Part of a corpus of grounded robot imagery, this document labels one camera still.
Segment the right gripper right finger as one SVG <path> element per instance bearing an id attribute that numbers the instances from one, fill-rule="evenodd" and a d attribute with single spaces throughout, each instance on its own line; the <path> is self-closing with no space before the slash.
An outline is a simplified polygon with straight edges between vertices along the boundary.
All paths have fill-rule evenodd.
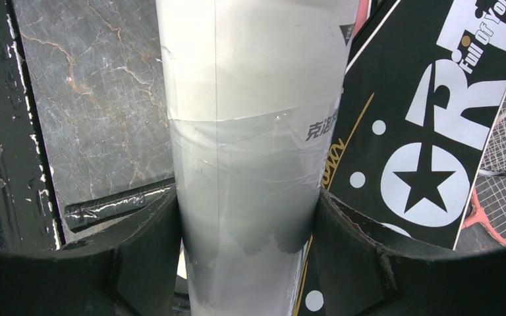
<path id="1" fill-rule="evenodd" d="M 320 193 L 312 249 L 328 315 L 506 315 L 506 248 L 459 253 Z"/>

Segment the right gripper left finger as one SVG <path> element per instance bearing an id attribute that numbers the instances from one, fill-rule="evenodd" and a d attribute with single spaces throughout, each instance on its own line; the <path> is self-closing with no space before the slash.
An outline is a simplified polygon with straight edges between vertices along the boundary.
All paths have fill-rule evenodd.
<path id="1" fill-rule="evenodd" d="M 170 315 L 181 235 L 170 191 L 59 250 L 0 251 L 0 315 Z"/>

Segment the black SPORT racket bag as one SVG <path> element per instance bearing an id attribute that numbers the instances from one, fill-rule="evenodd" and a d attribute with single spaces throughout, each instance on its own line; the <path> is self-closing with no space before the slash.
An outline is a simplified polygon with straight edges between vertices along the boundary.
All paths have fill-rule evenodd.
<path id="1" fill-rule="evenodd" d="M 323 190 L 455 251 L 506 94 L 506 1 L 384 1 L 352 50 Z M 328 315 L 313 241 L 297 315 Z"/>

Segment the white shuttlecock tube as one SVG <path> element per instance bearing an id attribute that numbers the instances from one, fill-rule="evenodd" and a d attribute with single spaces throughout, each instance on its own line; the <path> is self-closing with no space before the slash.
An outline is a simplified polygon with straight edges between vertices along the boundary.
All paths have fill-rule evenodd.
<path id="1" fill-rule="evenodd" d="M 358 1 L 158 1 L 193 315 L 292 315 Z"/>

